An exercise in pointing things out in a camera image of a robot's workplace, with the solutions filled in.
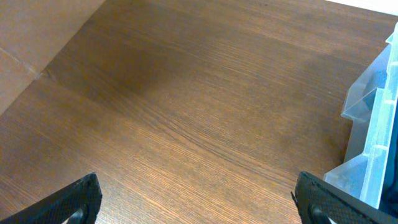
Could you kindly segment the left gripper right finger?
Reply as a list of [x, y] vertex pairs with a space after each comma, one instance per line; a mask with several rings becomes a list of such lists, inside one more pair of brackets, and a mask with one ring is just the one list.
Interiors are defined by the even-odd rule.
[[299, 173], [291, 196], [302, 223], [397, 223], [397, 215], [378, 210], [308, 172]]

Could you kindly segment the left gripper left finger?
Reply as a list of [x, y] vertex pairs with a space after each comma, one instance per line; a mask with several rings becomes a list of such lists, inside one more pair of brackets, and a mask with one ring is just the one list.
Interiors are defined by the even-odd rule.
[[97, 175], [90, 173], [1, 223], [94, 223], [101, 201]]

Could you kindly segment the teal blue shirt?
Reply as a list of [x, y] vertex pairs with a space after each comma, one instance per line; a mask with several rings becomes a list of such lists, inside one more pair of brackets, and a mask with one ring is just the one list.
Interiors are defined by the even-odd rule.
[[394, 116], [379, 209], [397, 218], [397, 110]]

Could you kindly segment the clear plastic storage bin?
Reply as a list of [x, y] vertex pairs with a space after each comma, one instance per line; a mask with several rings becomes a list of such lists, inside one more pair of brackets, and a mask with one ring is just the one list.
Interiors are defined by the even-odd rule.
[[353, 122], [342, 165], [323, 180], [379, 208], [394, 179], [397, 142], [397, 32], [387, 47], [349, 88], [342, 117]]

